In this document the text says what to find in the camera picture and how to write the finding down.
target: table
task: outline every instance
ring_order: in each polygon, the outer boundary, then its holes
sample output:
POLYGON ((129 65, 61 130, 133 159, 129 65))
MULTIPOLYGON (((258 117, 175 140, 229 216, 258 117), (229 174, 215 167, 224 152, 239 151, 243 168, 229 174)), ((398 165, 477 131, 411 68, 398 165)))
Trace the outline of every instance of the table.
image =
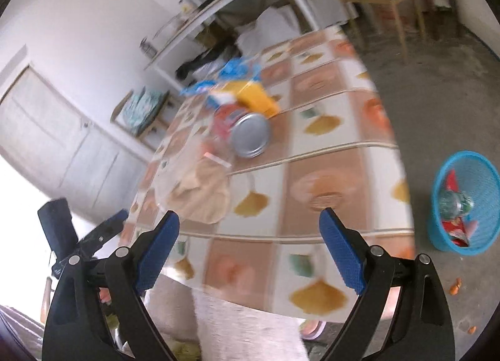
MULTIPOLYGON (((166 72, 161 66, 161 60, 165 55, 168 54, 174 47, 179 45, 181 41, 186 38, 190 33, 192 33, 197 27, 199 27, 204 21, 212 17, 215 13, 221 10, 223 7, 231 3, 234 0, 214 0, 212 3, 208 4, 203 10, 194 15, 188 22, 183 25, 183 27, 175 33, 175 35, 168 40, 166 45, 155 55, 155 57, 148 63, 146 69, 156 70, 161 77, 163 77, 175 90, 181 91, 183 85, 176 80, 176 78, 170 73, 166 72)), ((319 23, 318 17, 314 10, 314 5, 312 0, 294 0, 309 23, 311 30, 317 31, 321 28, 321 23, 319 23)))
MULTIPOLYGON (((368 244, 414 258, 408 186, 392 128, 340 28, 265 49, 260 58, 262 82, 282 109, 269 120, 272 142, 262 155, 234 162, 221 221, 181 221, 162 272, 250 308, 341 323, 357 296, 319 235, 322 208, 333 207, 368 244)), ((196 133, 209 131, 212 118, 203 95, 183 104, 139 185, 122 244, 163 216, 154 191, 158 174, 196 133)))

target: metal screw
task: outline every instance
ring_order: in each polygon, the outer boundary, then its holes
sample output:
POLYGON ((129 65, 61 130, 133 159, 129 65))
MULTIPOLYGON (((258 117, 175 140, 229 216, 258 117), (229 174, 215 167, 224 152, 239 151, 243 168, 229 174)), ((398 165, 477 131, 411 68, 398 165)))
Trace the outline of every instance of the metal screw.
POLYGON ((123 258, 128 254, 128 248, 127 247, 120 247, 117 249, 114 253, 118 258, 123 258))
POLYGON ((375 256, 382 256, 383 248, 378 245, 374 245, 373 247, 370 248, 370 252, 375 256))
POLYGON ((78 255, 73 255, 68 262, 69 265, 76 265, 77 263, 80 262, 80 257, 78 255))
POLYGON ((418 256, 419 260, 421 263, 424 263, 425 265, 428 265, 431 263, 431 257, 429 257, 428 255, 426 254, 420 254, 418 256))

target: bottle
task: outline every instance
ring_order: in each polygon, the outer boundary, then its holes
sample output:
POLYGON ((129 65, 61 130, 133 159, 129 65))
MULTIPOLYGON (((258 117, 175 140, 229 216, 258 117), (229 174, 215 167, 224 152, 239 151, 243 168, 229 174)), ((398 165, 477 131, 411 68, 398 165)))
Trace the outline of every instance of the bottle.
POLYGON ((463 192, 454 192, 453 190, 442 190, 439 193, 438 204, 441 219, 445 221, 465 216, 474 207, 474 202, 470 196, 463 192))

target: blue gripper pad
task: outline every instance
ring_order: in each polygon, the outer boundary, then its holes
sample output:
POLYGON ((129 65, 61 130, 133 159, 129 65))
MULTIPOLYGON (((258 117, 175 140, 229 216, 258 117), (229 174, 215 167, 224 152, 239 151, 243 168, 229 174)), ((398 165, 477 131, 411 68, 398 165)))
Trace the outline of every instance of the blue gripper pad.
POLYGON ((151 289, 158 279, 159 273, 179 236, 179 217, 171 212, 168 217, 162 218, 155 230, 158 228, 159 232, 137 266, 137 292, 151 289))
POLYGON ((319 215, 319 232, 346 286, 354 289, 358 295, 362 294, 366 287, 363 264, 339 229, 337 222, 326 210, 319 215))

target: silver can lid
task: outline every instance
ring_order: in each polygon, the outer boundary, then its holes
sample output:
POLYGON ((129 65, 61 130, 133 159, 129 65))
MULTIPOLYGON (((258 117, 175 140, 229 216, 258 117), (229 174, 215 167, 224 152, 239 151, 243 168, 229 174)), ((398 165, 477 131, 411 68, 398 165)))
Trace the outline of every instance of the silver can lid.
POLYGON ((259 113, 249 113, 240 118, 231 130, 231 145, 236 155, 253 158, 262 154, 271 140, 271 127, 259 113))

